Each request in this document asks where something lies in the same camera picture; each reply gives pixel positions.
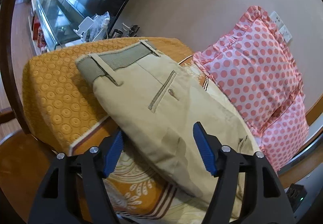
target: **plastic bag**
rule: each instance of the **plastic bag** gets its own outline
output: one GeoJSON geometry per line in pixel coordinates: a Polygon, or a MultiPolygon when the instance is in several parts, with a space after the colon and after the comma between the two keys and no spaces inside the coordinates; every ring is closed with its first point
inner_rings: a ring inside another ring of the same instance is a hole
{"type": "Polygon", "coordinates": [[[89,28],[88,32],[90,34],[89,37],[89,42],[92,42],[94,40],[94,38],[99,34],[99,32],[102,29],[102,23],[104,21],[105,18],[108,18],[110,21],[110,14],[109,12],[105,12],[103,15],[99,16],[97,14],[95,14],[92,19],[94,21],[93,25],[89,28]]]}

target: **welt pocket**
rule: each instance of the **welt pocket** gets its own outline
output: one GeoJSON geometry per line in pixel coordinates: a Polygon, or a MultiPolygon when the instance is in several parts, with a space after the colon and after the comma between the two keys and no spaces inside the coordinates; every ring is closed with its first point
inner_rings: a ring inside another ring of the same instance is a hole
{"type": "Polygon", "coordinates": [[[154,98],[150,102],[148,109],[151,110],[153,113],[155,112],[156,107],[158,106],[160,100],[165,95],[167,88],[173,82],[175,76],[176,76],[176,72],[173,70],[170,73],[170,75],[168,76],[168,78],[166,79],[165,83],[161,86],[161,88],[158,90],[157,94],[154,96],[154,98]]]}
{"type": "Polygon", "coordinates": [[[241,153],[241,150],[243,149],[245,143],[247,142],[248,136],[245,136],[243,139],[240,140],[238,145],[238,152],[241,153]]]}

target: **glass shelf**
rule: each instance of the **glass shelf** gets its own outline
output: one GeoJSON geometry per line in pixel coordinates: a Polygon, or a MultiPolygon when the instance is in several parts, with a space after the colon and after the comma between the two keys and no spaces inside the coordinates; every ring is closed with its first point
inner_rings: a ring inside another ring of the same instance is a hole
{"type": "Polygon", "coordinates": [[[74,32],[83,16],[66,0],[37,0],[36,13],[50,51],[80,39],[74,32]]]}

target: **wall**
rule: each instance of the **wall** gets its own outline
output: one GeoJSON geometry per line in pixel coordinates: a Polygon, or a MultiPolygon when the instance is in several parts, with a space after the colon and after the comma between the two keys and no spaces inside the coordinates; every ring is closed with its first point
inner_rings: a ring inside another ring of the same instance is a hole
{"type": "Polygon", "coordinates": [[[321,0],[130,0],[119,18],[144,36],[179,38],[194,51],[228,33],[250,5],[276,10],[293,39],[290,49],[303,73],[306,109],[323,93],[321,0]]]}

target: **electrical outlet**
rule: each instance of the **electrical outlet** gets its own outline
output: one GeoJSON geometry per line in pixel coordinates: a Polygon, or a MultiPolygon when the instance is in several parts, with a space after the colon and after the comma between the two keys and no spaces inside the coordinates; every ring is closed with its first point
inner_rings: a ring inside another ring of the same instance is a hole
{"type": "Polygon", "coordinates": [[[283,25],[279,30],[279,32],[282,34],[286,43],[288,43],[293,38],[289,30],[287,29],[286,25],[283,25]]]}
{"type": "Polygon", "coordinates": [[[277,25],[278,30],[280,30],[282,28],[282,26],[284,25],[284,23],[283,23],[282,19],[280,18],[280,16],[277,14],[277,12],[273,11],[269,17],[277,25]]]}

